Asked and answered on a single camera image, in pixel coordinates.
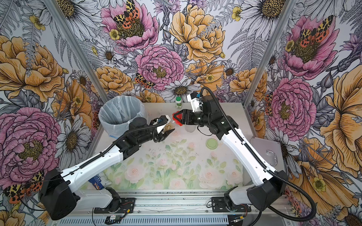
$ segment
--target green bottle cap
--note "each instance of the green bottle cap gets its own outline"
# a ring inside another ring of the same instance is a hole
[[[211,149],[211,150],[214,150],[218,147],[218,142],[217,140],[215,140],[214,138],[210,138],[206,141],[206,147]]]

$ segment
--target fern leaf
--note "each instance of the fern leaf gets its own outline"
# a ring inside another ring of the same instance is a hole
[[[17,18],[19,18],[19,20],[21,19],[21,13],[14,0],[2,0],[1,7],[4,13],[0,15],[0,33],[9,37],[13,34],[12,30],[20,26]]]

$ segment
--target small bottle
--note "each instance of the small bottle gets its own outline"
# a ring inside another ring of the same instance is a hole
[[[181,97],[176,97],[176,108],[181,109],[182,108],[182,100]]]

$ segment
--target plastic bin liner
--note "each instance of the plastic bin liner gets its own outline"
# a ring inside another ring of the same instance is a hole
[[[128,130],[136,117],[148,120],[143,103],[136,97],[116,96],[107,101],[99,110],[99,121],[111,137],[118,138]]]

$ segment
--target table surface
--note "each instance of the table surface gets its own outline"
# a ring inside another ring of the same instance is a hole
[[[250,140],[253,136],[242,104],[220,103]],[[148,121],[160,115],[171,116],[175,103],[144,103]],[[191,109],[190,103],[182,108]],[[242,186],[243,166],[233,152],[215,135],[205,136],[197,129],[189,133],[185,126],[172,123],[175,131],[160,143],[147,142],[127,160],[104,171],[116,191],[127,189],[229,189]],[[207,127],[200,128],[210,134]],[[208,139],[215,139],[216,149],[206,146]],[[107,148],[115,138],[104,131],[95,153]]]

